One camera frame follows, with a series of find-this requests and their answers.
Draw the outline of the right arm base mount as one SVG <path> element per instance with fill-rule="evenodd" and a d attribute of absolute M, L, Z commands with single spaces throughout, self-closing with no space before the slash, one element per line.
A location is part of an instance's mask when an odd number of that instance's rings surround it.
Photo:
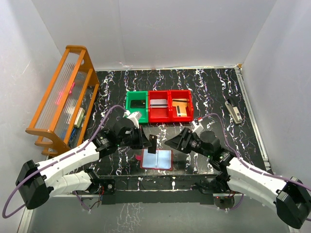
<path fill-rule="evenodd" d="M 233 191 L 222 181 L 217 179 L 200 180 L 194 184 L 202 194 L 211 194 L 213 196 L 214 205 L 218 209 L 225 211 L 234 210 L 242 204 L 244 194 L 241 194 L 240 199 L 236 201 L 236 191 Z"/>

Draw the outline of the black credit card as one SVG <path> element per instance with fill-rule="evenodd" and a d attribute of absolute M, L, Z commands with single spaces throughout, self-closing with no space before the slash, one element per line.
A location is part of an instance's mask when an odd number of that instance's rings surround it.
<path fill-rule="evenodd" d="M 151 143 L 151 146 L 148 148 L 148 153 L 156 154 L 157 136 L 150 134 L 149 135 L 149 141 Z"/>
<path fill-rule="evenodd" d="M 130 108 L 145 109 L 146 108 L 146 101 L 145 100 L 131 100 Z"/>

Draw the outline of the red leather card holder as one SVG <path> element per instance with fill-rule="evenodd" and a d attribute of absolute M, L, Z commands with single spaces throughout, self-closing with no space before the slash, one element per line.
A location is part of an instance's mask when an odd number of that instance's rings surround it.
<path fill-rule="evenodd" d="M 140 162 L 140 168 L 153 170 L 173 170 L 173 152 L 171 150 L 156 150 L 149 153 L 147 149 L 135 155 Z"/>

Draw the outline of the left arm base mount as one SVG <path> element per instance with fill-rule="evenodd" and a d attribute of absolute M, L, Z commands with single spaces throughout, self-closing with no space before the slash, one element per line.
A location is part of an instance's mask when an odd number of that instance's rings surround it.
<path fill-rule="evenodd" d="M 104 195 L 113 195 L 115 193 L 115 181 L 112 179 L 97 179 L 95 183 L 92 183 L 86 190 L 84 190 L 85 193 L 90 194 L 98 194 L 99 198 L 96 202 L 94 202 L 91 206 L 86 205 L 82 197 L 78 194 L 77 191 L 73 191 L 73 194 L 78 199 L 80 205 L 82 208 L 86 211 L 91 212 L 91 210 L 97 205 L 102 202 Z"/>

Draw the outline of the orange patterned credit card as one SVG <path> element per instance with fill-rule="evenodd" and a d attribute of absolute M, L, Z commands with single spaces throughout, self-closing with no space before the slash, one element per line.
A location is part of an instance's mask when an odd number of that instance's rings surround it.
<path fill-rule="evenodd" d="M 187 106 L 184 104 L 178 104 L 175 106 L 176 114 L 178 117 L 186 117 L 187 116 Z"/>

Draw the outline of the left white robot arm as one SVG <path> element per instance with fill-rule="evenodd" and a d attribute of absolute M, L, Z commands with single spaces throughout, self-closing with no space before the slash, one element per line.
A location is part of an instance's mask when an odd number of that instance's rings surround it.
<path fill-rule="evenodd" d="M 112 128 L 102 129 L 83 144 L 43 162 L 25 162 L 16 180 L 17 189 L 29 210 L 38 208 L 50 197 L 72 191 L 97 191 L 107 186 L 96 173 L 73 171 L 85 164 L 113 154 L 120 147 L 140 150 L 152 144 L 139 124 L 140 112 L 126 112 Z"/>

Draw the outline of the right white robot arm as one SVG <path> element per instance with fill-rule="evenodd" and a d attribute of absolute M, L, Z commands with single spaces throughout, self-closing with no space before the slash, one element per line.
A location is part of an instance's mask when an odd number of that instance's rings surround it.
<path fill-rule="evenodd" d="M 261 202 L 292 228 L 300 229 L 311 213 L 311 196 L 299 179 L 275 177 L 245 162 L 223 147 L 213 131 L 202 130 L 200 124 L 195 130 L 185 127 L 165 145 L 185 154 L 195 152 L 206 156 L 219 172 L 216 179 L 223 190 L 239 192 Z"/>

